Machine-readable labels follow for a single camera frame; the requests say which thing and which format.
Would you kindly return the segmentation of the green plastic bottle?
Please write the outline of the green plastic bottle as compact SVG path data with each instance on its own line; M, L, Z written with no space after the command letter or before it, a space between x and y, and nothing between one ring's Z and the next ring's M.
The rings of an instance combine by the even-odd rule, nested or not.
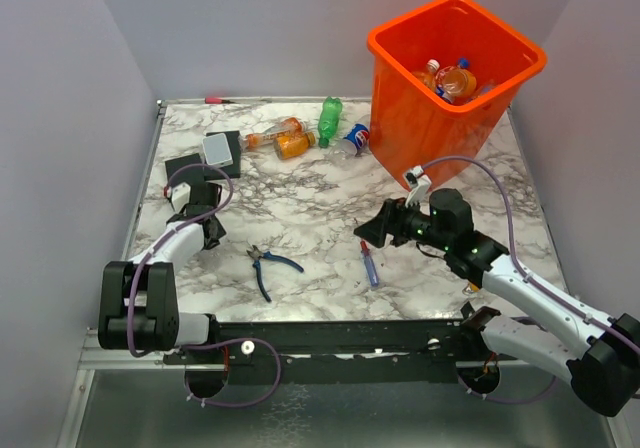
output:
M327 97L322 105L318 120L318 146L327 148L335 136L343 110L342 101L337 97Z

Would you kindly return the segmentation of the large orange label jug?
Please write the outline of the large orange label jug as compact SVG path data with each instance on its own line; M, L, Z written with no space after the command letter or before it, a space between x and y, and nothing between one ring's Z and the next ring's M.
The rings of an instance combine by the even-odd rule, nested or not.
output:
M437 89L437 73L440 70L440 63L436 59L429 59L425 67L419 70L414 70L411 74L426 86L432 92Z

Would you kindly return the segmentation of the small orange juice bottle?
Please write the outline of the small orange juice bottle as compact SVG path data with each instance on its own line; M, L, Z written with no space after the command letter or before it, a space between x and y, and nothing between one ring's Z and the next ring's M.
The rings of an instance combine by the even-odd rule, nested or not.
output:
M456 67L440 70L436 81L436 94L450 103L469 98L477 88L476 77L469 70Z

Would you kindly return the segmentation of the small Pepsi bottle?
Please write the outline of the small Pepsi bottle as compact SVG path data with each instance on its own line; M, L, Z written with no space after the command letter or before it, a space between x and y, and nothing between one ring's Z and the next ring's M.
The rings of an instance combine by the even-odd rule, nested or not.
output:
M484 95L486 95L487 93L491 92L494 88L496 87L496 85L494 83L486 83L482 86L480 86L468 99L467 102L470 103Z

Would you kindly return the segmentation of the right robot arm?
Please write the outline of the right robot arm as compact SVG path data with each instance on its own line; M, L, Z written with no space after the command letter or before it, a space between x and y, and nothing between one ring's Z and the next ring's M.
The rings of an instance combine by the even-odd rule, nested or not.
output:
M381 248L410 241L442 251L459 278L506 300L534 320L525 326L497 311L459 335L461 351L489 352L534 365L567 383L590 409L616 416L639 391L639 321L614 317L537 277L507 247L474 227L472 209L455 189L438 189L429 211L387 199L357 237Z

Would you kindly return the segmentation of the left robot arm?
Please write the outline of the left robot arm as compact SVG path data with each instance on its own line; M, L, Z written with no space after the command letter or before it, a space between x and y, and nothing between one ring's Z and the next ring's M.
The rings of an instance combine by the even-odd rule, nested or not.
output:
M222 187L203 180L168 184L174 214L151 246L126 261L108 263L102 275L98 340L105 350L142 357L186 346L206 363L220 353L213 317L179 311L176 274L202 251L220 244L226 231L216 216L228 202Z

